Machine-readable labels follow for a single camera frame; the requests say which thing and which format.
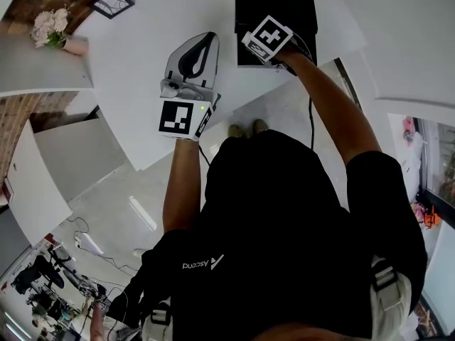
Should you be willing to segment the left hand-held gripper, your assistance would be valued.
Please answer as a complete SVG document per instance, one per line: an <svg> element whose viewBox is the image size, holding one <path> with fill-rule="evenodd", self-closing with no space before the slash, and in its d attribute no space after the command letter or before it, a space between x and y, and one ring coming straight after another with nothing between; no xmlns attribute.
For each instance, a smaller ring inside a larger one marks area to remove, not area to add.
<svg viewBox="0 0 455 341"><path fill-rule="evenodd" d="M199 141L221 98L210 90L215 85L219 48L218 35L207 32L187 40L169 56L160 82L161 135Z"/></svg>

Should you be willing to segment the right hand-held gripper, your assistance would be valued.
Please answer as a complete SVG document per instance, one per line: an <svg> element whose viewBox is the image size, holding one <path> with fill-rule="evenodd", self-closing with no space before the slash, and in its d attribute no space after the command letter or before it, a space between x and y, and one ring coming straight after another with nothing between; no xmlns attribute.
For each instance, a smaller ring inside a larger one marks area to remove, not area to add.
<svg viewBox="0 0 455 341"><path fill-rule="evenodd" d="M275 58L297 31L297 20L284 14L241 17L241 68L292 69Z"/></svg>

